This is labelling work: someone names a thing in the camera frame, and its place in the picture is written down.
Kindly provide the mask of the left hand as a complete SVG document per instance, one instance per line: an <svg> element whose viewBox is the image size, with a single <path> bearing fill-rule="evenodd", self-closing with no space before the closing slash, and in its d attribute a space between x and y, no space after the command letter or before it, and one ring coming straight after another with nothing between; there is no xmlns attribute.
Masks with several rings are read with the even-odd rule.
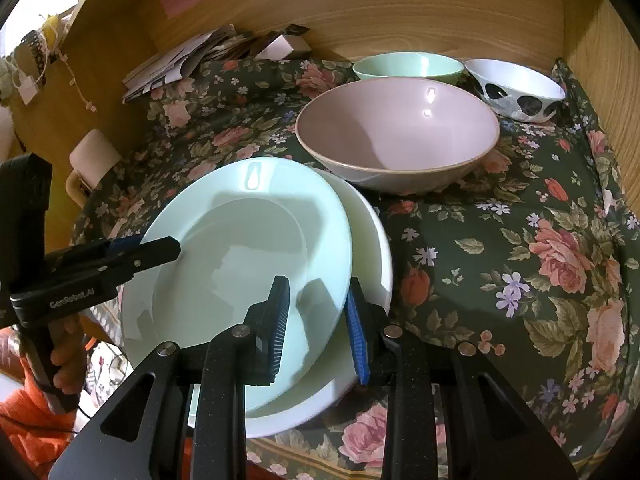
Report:
<svg viewBox="0 0 640 480"><path fill-rule="evenodd" d="M50 363L56 374L48 379L43 373L44 359L37 356L36 337L21 336L21 354L30 367L30 374L38 385L61 390L64 394L78 396L84 385L87 369L87 352L84 345L85 331L78 314L61 318L51 324L54 346L50 352Z"/></svg>

